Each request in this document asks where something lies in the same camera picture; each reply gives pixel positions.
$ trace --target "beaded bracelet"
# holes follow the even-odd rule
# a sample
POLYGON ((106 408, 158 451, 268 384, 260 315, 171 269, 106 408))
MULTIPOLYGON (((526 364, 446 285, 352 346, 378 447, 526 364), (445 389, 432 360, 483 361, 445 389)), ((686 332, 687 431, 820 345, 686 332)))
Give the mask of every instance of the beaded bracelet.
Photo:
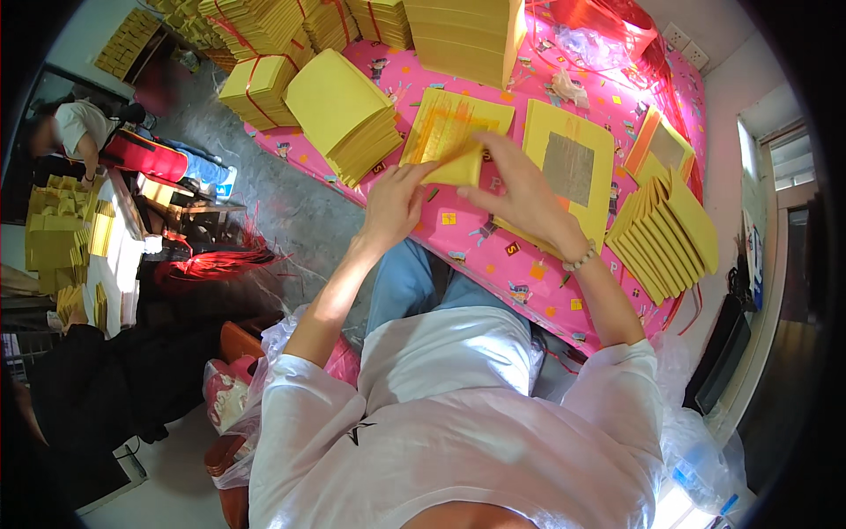
POLYGON ((588 241, 588 243, 591 245, 591 248, 587 251, 584 257, 574 263, 562 262, 561 267, 567 272, 573 272, 574 270, 581 268, 581 266, 588 262, 590 259, 596 257, 596 242, 591 239, 588 241))

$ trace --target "concrete floor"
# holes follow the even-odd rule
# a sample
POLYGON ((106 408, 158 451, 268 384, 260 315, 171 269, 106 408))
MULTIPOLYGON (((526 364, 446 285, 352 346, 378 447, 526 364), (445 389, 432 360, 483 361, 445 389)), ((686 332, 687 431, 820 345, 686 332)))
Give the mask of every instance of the concrete floor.
MULTIPOLYGON (((291 257, 229 282, 226 300, 255 311, 289 312, 317 295, 359 230, 364 211, 263 151, 244 132, 238 116, 217 100, 216 89, 226 76, 211 61, 203 62, 182 84, 179 112, 159 118, 152 132, 201 147, 238 168, 231 201, 245 204, 251 216, 257 205, 259 230, 276 242, 281 255, 291 257)), ((375 277, 376 270, 362 285, 343 326, 358 346, 364 339, 375 277)))

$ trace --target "electrical outlet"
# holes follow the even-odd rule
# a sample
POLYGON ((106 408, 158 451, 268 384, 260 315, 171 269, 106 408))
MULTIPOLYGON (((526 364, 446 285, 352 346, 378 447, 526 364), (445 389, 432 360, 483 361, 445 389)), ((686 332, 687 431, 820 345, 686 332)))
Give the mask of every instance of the electrical outlet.
POLYGON ((667 43, 677 50, 684 50, 684 47, 690 42, 690 37, 685 35, 675 24, 670 22, 667 24, 667 29, 662 33, 667 43))
POLYGON ((682 55, 684 55, 690 63, 696 67, 696 69, 702 69, 702 67, 708 62, 708 56, 705 55, 705 53, 702 52, 702 50, 700 50, 693 41, 684 47, 682 55))

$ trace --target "blue jeans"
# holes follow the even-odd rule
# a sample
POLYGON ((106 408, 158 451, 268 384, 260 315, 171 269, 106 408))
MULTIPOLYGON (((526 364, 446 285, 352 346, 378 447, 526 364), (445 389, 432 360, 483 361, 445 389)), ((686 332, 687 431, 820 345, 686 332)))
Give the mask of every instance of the blue jeans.
POLYGON ((164 138, 155 140, 152 134, 150 134, 150 131, 143 127, 139 127, 136 132, 139 136, 147 140, 161 143, 164 146, 182 152, 188 157, 188 168, 185 169, 185 178, 200 179, 207 184, 217 185, 222 184, 229 177, 229 169, 217 165, 212 155, 201 149, 176 140, 165 140, 164 138))
POLYGON ((531 333, 529 320, 462 273, 450 271, 447 291, 438 305, 435 284, 431 280, 428 253, 411 239, 406 239, 387 251, 373 285, 365 338, 383 323, 460 306, 493 306, 505 309, 531 333))

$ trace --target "cartoon print tablecloth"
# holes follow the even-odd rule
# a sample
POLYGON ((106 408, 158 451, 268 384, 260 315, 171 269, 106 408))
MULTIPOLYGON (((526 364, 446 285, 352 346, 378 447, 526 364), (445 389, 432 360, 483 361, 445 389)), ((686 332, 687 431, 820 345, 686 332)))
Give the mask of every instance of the cartoon print tablecloth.
MULTIPOLYGON (((531 24, 530 14, 526 14, 531 24)), ((415 120, 423 89, 428 86, 443 88, 485 99, 491 102, 514 106, 515 115, 508 135, 522 144, 529 98, 550 102, 569 112, 603 125, 614 136, 615 156, 612 188, 608 191, 608 225, 622 206, 628 193, 637 189, 637 184, 619 167, 637 138, 640 121, 653 96, 647 92, 632 91, 630 84, 619 72, 604 72, 606 77, 578 71, 561 58, 555 48, 551 30, 552 17, 538 9, 536 21, 537 41, 532 41, 531 26, 520 48, 519 59, 514 65, 512 83, 507 91, 490 86, 424 70, 417 61, 414 50, 407 52, 388 48, 386 45, 359 41, 350 44, 343 55, 356 67, 373 79, 388 97, 394 101, 399 113, 397 129, 405 136, 415 120), (570 76, 578 81, 588 93, 591 108, 577 108, 572 102, 563 103, 545 86, 551 82, 555 69, 541 60, 536 50, 553 63, 569 65, 570 76), (380 68, 372 68, 374 63, 380 68)), ((667 54, 673 71, 673 83, 679 94, 684 121, 700 164, 700 173, 705 173, 706 152, 705 103, 701 77, 678 51, 667 54)), ((349 200, 364 206, 367 194, 378 179, 377 174, 386 166, 399 161, 403 147, 392 153, 373 173, 364 177, 355 189, 341 184, 327 166, 321 155, 305 139, 300 129, 282 127, 256 131, 249 124, 244 128, 265 150, 291 163, 313 178, 342 194, 349 200)), ((489 160, 482 164, 480 187, 493 192, 502 184, 494 164, 489 160)), ((424 247, 449 262, 460 272, 467 274, 485 286, 494 295, 513 306, 518 312, 544 328, 567 340, 587 355, 602 346, 590 324, 590 314, 582 301, 579 285, 561 268, 561 262, 554 256, 537 249, 520 237, 504 229, 496 229, 488 214, 471 206, 455 194, 455 188, 448 185, 429 185, 420 223, 411 234, 424 247)), ((647 336, 661 328, 670 312, 672 300, 656 306, 646 296, 638 282, 622 266, 619 259, 607 247, 602 249, 602 260, 610 267, 626 295, 640 316, 647 336)))

